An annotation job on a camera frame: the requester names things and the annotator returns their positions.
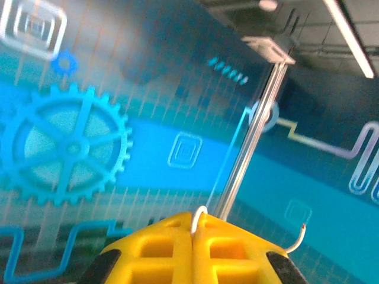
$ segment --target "small blue gear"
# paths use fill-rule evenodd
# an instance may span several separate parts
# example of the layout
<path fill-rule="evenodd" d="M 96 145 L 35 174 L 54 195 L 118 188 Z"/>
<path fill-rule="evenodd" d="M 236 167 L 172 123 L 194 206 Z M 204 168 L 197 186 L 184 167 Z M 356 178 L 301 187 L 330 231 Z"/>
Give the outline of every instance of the small blue gear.
<path fill-rule="evenodd" d="M 34 195 L 40 205 L 91 199 L 115 182 L 130 158 L 126 123 L 120 105 L 110 105 L 107 94 L 97 97 L 92 87 L 83 93 L 76 84 L 68 91 L 52 86 L 47 96 L 33 92 L 3 132 L 7 189 L 21 189 L 25 199 Z"/>
<path fill-rule="evenodd" d="M 60 63 L 61 60 L 67 60 L 69 63 L 69 66 L 67 68 L 61 67 Z M 58 56 L 52 61 L 52 68 L 55 73 L 64 76 L 70 76 L 74 74 L 78 69 L 78 61 L 76 60 L 75 56 L 69 52 L 68 50 L 65 50 L 63 52 L 60 52 Z"/>

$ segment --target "glass panel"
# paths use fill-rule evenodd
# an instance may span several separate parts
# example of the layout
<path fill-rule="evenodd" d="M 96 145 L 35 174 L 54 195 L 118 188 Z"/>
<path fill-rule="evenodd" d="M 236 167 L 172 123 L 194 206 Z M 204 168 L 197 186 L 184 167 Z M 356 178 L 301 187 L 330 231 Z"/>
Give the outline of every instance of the glass panel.
<path fill-rule="evenodd" d="M 76 280 L 104 244 L 212 210 L 271 64 L 188 0 L 2 3 L 0 279 Z"/>
<path fill-rule="evenodd" d="M 229 215 L 310 283 L 379 283 L 378 80 L 291 69 Z"/>

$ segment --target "ceiling light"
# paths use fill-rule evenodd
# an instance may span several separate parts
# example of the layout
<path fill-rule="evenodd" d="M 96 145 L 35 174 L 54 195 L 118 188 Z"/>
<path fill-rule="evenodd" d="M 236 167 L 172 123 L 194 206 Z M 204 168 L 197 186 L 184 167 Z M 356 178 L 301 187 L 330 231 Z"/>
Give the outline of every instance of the ceiling light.
<path fill-rule="evenodd" d="M 277 8 L 278 1 L 276 1 L 276 0 L 260 0 L 258 5 L 259 5 L 260 9 L 267 11 L 267 12 L 272 12 L 272 11 L 275 11 L 275 9 Z"/>
<path fill-rule="evenodd" d="M 362 69 L 366 78 L 373 78 L 374 71 L 370 66 L 370 62 L 364 53 L 360 42 L 356 38 L 352 27 L 350 26 L 346 16 L 341 10 L 338 2 L 336 0 L 323 0 L 326 8 L 329 10 L 334 22 L 336 23 L 339 31 L 341 32 L 343 38 L 348 44 L 355 60 L 358 62 L 360 68 Z"/>

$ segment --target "blue arrow marks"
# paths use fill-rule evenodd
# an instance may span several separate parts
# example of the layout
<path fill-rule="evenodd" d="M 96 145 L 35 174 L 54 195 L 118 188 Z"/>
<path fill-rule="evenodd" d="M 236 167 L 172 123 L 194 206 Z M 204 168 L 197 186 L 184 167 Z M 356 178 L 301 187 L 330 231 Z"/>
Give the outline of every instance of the blue arrow marks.
<path fill-rule="evenodd" d="M 231 65 L 225 65 L 226 63 L 224 61 L 219 61 L 219 58 L 217 56 L 208 61 L 209 67 L 213 67 L 215 71 L 221 71 L 222 75 L 227 76 L 229 79 L 233 80 L 239 85 L 242 86 L 248 82 L 249 77 L 232 68 Z"/>

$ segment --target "fluorescent light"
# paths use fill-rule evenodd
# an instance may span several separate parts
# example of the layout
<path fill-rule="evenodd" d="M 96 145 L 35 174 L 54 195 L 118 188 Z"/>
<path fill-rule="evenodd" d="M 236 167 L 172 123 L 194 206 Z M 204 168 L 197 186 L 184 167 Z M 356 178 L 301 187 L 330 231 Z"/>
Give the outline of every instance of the fluorescent light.
<path fill-rule="evenodd" d="M 334 22 L 336 23 L 339 31 L 344 37 L 346 43 L 348 44 L 355 60 L 358 62 L 360 68 L 362 69 L 366 78 L 373 78 L 374 71 L 372 70 L 370 63 L 364 53 L 358 39 L 347 21 L 345 15 L 343 14 L 338 2 L 336 0 L 323 0 L 327 9 L 329 10 Z"/>

